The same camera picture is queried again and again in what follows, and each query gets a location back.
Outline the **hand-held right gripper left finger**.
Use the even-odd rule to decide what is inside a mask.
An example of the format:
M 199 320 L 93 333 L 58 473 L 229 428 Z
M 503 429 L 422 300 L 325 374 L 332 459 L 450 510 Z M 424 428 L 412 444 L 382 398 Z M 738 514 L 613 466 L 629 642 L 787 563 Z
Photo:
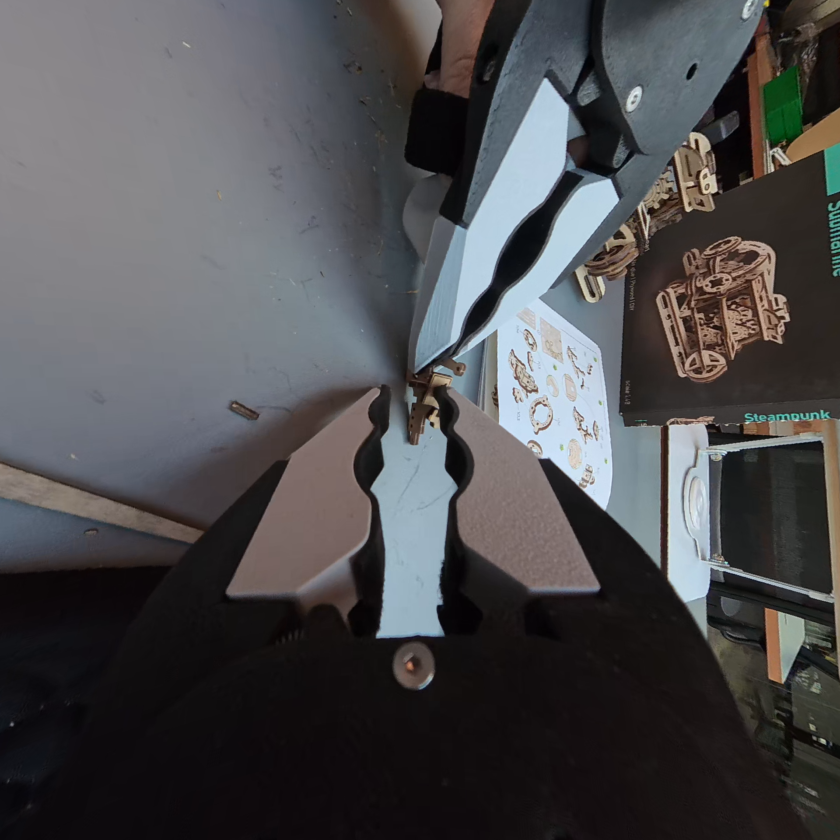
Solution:
M 385 547 L 373 484 L 384 468 L 387 385 L 370 389 L 287 460 L 227 585 L 233 601 L 332 606 L 357 636 L 382 622 Z

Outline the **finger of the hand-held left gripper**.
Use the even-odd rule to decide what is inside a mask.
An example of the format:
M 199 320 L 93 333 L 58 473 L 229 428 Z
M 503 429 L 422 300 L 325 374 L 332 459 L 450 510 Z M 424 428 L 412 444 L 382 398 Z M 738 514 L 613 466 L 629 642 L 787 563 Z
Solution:
M 423 273 L 408 344 L 408 368 L 422 371 L 467 351 L 492 331 L 505 286 L 502 254 L 520 225 L 550 197 L 567 163 L 571 110 L 541 80 L 470 221 L 444 216 L 442 176 L 418 189 L 428 208 L 408 212 Z
M 569 274 L 617 202 L 611 180 L 578 170 L 563 173 L 502 247 L 488 288 L 467 314 L 459 351 L 470 350 Z

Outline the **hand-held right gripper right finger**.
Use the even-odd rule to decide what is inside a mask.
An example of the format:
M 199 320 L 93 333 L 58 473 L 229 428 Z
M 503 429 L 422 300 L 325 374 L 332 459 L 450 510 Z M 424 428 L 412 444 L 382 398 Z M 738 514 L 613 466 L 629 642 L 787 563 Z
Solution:
M 437 608 L 444 634 L 517 625 L 543 598 L 598 593 L 540 458 L 461 394 L 436 396 L 455 483 Z

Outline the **small wooden cross-piece assembly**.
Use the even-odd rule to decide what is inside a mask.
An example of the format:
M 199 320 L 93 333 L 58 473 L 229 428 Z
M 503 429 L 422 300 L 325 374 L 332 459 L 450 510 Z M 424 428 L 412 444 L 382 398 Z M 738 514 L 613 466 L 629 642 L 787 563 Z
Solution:
M 447 389 L 450 386 L 438 387 L 434 395 L 432 395 L 427 389 L 429 372 L 439 371 L 456 378 L 463 376 L 466 370 L 466 363 L 456 361 L 452 358 L 444 358 L 440 365 L 430 364 L 407 377 L 407 383 L 413 394 L 413 403 L 411 404 L 407 421 L 407 439 L 410 445 L 419 445 L 421 436 L 424 434 L 427 425 L 435 429 L 440 428 L 437 390 L 441 388 Z

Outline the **assembled wooden mechanical model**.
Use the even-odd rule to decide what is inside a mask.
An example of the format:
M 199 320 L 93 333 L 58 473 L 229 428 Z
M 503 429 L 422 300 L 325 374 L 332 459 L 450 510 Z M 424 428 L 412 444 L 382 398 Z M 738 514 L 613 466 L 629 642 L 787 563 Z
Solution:
M 575 270 L 583 299 L 603 299 L 606 282 L 624 278 L 636 259 L 649 249 L 651 238 L 698 211 L 712 212 L 718 194 L 717 163 L 711 142 L 693 132 L 675 152 L 658 179 L 625 224 L 601 250 Z

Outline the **black model kit box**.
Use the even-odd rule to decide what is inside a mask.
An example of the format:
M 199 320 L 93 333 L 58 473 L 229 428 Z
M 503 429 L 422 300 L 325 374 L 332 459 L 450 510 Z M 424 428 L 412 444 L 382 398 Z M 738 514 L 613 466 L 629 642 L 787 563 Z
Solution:
M 724 193 L 628 272 L 627 427 L 838 419 L 839 147 Z

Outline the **person's left hand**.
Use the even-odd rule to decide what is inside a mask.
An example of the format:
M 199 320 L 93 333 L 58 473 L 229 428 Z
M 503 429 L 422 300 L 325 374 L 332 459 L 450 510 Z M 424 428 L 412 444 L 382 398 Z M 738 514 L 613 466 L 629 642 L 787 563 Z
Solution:
M 428 71 L 424 85 L 467 98 L 478 48 L 493 1 L 437 1 L 442 14 L 440 68 Z

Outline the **green plastic crate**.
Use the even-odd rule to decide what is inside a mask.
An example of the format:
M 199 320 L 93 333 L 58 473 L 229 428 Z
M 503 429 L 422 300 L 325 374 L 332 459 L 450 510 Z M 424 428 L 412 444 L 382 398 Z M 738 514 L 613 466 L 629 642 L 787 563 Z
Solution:
M 790 144 L 803 129 L 803 99 L 800 68 L 784 70 L 762 87 L 763 119 L 771 148 Z

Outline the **white assembly instruction booklet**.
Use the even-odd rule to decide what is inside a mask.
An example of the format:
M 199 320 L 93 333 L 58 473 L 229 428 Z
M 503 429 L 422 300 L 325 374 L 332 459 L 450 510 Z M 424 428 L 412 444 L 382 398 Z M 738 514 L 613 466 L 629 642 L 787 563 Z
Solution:
M 606 509 L 613 452 L 602 352 L 543 301 L 486 339 L 479 406 Z

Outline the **white sheet with clear dome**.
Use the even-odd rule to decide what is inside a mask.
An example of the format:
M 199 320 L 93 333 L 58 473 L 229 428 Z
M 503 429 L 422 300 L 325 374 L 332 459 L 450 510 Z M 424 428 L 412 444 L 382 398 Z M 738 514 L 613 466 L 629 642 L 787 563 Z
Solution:
M 684 603 L 705 599 L 711 581 L 711 487 L 707 428 L 663 430 L 661 568 Z

